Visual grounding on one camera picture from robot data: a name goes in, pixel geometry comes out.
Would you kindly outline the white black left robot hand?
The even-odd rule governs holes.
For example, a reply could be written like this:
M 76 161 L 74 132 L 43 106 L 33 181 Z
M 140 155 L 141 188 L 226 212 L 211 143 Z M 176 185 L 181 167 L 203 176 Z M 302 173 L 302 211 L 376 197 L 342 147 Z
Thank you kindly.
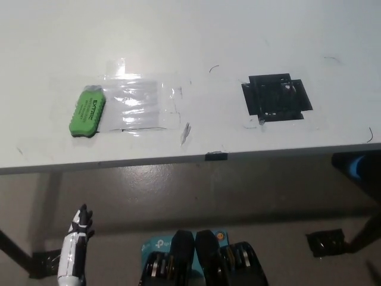
M 93 212 L 83 204 L 70 223 L 64 237 L 58 266 L 58 285 L 86 285 L 85 265 L 87 246 L 95 231 L 92 229 Z

